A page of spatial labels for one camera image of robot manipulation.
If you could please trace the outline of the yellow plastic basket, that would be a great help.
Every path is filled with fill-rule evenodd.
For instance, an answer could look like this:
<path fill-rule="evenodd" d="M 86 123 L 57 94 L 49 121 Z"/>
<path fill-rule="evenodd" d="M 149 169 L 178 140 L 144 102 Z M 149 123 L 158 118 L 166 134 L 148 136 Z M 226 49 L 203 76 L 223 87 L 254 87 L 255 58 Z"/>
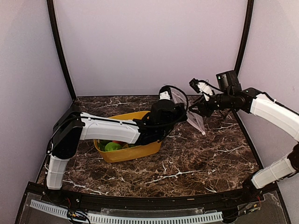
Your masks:
<path fill-rule="evenodd" d="M 129 120 L 129 119 L 142 119 L 146 113 L 149 111 L 140 111 L 140 112 L 132 112 L 126 113 L 121 115 L 112 116 L 112 119 L 122 119 L 122 120 Z M 160 148 L 162 142 L 152 142 L 145 146 L 137 146 L 131 148 L 122 148 L 117 151 L 112 152 L 102 152 L 99 150 L 97 146 L 97 140 L 93 140 L 95 148 L 98 150 L 99 154 L 102 158 L 108 163 L 115 163 L 121 161 L 129 161 L 134 160 L 137 158 L 142 158 L 145 156 L 149 156 L 152 154 L 157 153 Z"/>

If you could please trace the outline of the clear zip top bag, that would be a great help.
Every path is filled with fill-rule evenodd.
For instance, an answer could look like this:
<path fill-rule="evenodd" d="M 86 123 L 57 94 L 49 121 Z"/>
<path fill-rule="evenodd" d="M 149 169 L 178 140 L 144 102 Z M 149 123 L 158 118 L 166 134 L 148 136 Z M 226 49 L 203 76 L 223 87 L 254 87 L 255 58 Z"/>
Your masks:
<path fill-rule="evenodd" d="M 172 101 L 174 103 L 183 103 L 184 106 L 187 106 L 186 97 L 183 95 L 182 92 L 171 87 L 171 94 L 172 94 Z M 202 135 L 206 135 L 204 121 L 200 115 L 188 111 L 186 121 L 194 128 L 196 128 L 198 131 L 200 131 Z"/>

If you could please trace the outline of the black frame post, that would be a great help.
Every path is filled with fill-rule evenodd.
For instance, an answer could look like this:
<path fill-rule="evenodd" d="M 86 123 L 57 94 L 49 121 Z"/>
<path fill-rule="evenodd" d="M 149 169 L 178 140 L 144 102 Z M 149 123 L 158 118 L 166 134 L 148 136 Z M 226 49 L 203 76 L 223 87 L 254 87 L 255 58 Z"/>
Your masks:
<path fill-rule="evenodd" d="M 251 19 L 252 19 L 252 14 L 253 14 L 253 8 L 254 8 L 254 0 L 247 0 L 247 7 L 246 7 L 246 14 L 245 14 L 245 19 L 244 19 L 244 25 L 243 25 L 243 30 L 242 30 L 242 36 L 241 36 L 241 41 L 240 41 L 240 46 L 235 62 L 235 67 L 234 70 L 237 75 L 239 75 L 243 57 L 245 54 L 245 49 L 247 45 L 247 40 L 249 36 L 249 30 L 250 30 L 250 25 L 251 25 Z"/>
<path fill-rule="evenodd" d="M 58 30 L 58 24 L 57 24 L 57 18 L 56 18 L 56 12 L 55 12 L 55 7 L 54 7 L 54 1 L 53 0 L 47 0 L 47 8 L 48 8 L 48 14 L 49 14 L 49 19 L 50 19 L 50 25 L 51 25 L 51 30 L 52 30 L 52 35 L 54 38 L 54 43 L 56 46 L 56 51 L 58 55 L 58 59 L 60 62 L 60 66 L 63 72 L 63 76 L 67 85 L 68 92 L 70 94 L 70 97 L 72 101 L 76 100 L 77 96 L 71 81 L 71 76 L 69 74 L 68 68 L 67 68 L 67 63 L 66 59 L 64 56 L 64 50 L 63 46 L 61 43 L 60 39 L 60 34 Z"/>

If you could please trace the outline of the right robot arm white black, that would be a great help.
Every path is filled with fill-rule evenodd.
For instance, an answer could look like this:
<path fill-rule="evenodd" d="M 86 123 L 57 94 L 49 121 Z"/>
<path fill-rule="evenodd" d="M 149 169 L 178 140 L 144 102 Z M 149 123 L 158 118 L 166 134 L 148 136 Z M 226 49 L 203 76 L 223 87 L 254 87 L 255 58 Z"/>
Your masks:
<path fill-rule="evenodd" d="M 204 80 L 192 79 L 189 85 L 201 96 L 189 107 L 189 110 L 202 116 L 210 117 L 216 110 L 242 110 L 248 114 L 261 117 L 285 131 L 294 140 L 299 140 L 299 114 L 271 98 L 268 93 L 255 88 L 242 89 L 238 76 L 234 70 L 217 74 L 218 94 L 215 87 Z M 256 190 L 275 181 L 299 172 L 299 146 L 280 160 L 257 171 L 239 191 L 238 198 L 249 202 L 256 196 Z"/>

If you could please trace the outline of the left black frame post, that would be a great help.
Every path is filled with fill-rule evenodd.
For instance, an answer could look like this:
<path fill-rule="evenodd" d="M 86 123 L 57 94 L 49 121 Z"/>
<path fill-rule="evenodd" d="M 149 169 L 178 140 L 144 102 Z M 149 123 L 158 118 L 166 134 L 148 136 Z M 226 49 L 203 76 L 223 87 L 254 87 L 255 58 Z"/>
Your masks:
<path fill-rule="evenodd" d="M 60 34 L 58 30 L 58 24 L 57 24 L 57 18 L 56 18 L 56 12 L 55 12 L 55 7 L 54 7 L 54 1 L 53 0 L 47 0 L 47 8 L 48 8 L 48 14 L 49 14 L 49 19 L 50 19 L 50 25 L 51 25 L 51 30 L 52 30 L 52 35 L 54 38 L 54 43 L 56 46 L 56 51 L 58 55 L 58 59 L 60 62 L 60 66 L 63 72 L 63 76 L 67 85 L 68 92 L 70 94 L 70 97 L 72 101 L 76 100 L 77 96 L 71 81 L 71 76 L 69 74 L 68 68 L 67 68 L 67 63 L 66 59 L 64 56 L 64 50 L 63 46 L 61 43 L 60 39 Z"/>

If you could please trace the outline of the right black frame post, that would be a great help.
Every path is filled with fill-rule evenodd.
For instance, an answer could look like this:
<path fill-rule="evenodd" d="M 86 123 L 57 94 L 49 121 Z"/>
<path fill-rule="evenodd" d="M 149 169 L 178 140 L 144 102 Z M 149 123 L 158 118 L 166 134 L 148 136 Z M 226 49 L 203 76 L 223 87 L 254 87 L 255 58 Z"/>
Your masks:
<path fill-rule="evenodd" d="M 243 30 L 242 30 L 242 36 L 241 36 L 241 41 L 240 41 L 240 46 L 235 62 L 235 67 L 234 70 L 237 75 L 239 75 L 243 57 L 245 54 L 245 49 L 247 45 L 247 40 L 249 36 L 249 30 L 250 30 L 250 25 L 251 25 L 251 19 L 252 19 L 252 14 L 253 14 L 253 8 L 254 8 L 254 0 L 247 0 L 247 7 L 246 7 L 246 14 L 245 14 L 245 19 L 244 19 L 244 25 L 243 25 Z"/>

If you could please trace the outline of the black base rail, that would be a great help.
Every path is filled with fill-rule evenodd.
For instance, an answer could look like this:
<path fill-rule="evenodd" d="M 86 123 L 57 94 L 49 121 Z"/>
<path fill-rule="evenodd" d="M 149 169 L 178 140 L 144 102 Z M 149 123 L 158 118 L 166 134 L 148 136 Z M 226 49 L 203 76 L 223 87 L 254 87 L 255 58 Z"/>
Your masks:
<path fill-rule="evenodd" d="M 121 197 L 100 196 L 95 194 L 79 193 L 69 190 L 46 190 L 41 184 L 28 182 L 26 193 L 34 193 L 46 202 L 53 201 L 55 204 L 67 206 L 72 209 L 99 211 L 102 208 L 111 209 L 136 209 L 136 210 L 171 210 L 191 209 L 203 207 L 205 210 L 237 210 L 237 206 L 258 201 L 257 196 L 264 199 L 261 193 L 245 197 L 243 190 L 237 189 L 222 193 L 179 196 L 179 197 Z"/>

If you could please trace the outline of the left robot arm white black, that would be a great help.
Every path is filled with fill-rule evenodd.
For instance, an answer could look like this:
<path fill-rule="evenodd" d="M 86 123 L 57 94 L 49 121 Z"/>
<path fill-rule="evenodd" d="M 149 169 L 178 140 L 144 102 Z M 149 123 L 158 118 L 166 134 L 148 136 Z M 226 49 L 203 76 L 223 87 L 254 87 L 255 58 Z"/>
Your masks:
<path fill-rule="evenodd" d="M 68 161 L 81 140 L 115 140 L 137 146 L 162 141 L 178 122 L 185 121 L 187 109 L 183 103 L 160 99 L 140 119 L 103 118 L 81 112 L 72 105 L 53 127 L 48 142 L 50 164 L 46 176 L 47 195 L 55 203 L 63 203 L 61 190 Z"/>

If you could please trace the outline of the green leafy vegetable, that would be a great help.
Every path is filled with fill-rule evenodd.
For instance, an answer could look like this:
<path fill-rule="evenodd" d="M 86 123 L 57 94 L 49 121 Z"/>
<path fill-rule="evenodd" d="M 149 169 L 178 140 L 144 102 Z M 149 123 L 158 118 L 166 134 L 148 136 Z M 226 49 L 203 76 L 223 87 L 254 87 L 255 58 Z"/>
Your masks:
<path fill-rule="evenodd" d="M 100 151 L 105 152 L 105 147 L 110 141 L 108 140 L 97 140 L 97 146 Z"/>

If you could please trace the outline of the green chayote front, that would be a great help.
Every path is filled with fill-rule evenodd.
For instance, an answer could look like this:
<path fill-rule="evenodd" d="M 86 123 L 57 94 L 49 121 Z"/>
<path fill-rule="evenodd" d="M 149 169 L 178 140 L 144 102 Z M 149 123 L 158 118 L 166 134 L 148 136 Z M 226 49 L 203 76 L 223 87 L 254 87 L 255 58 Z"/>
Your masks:
<path fill-rule="evenodd" d="M 122 149 L 122 145 L 116 142 L 109 142 L 104 147 L 105 152 L 112 152 L 120 149 Z"/>

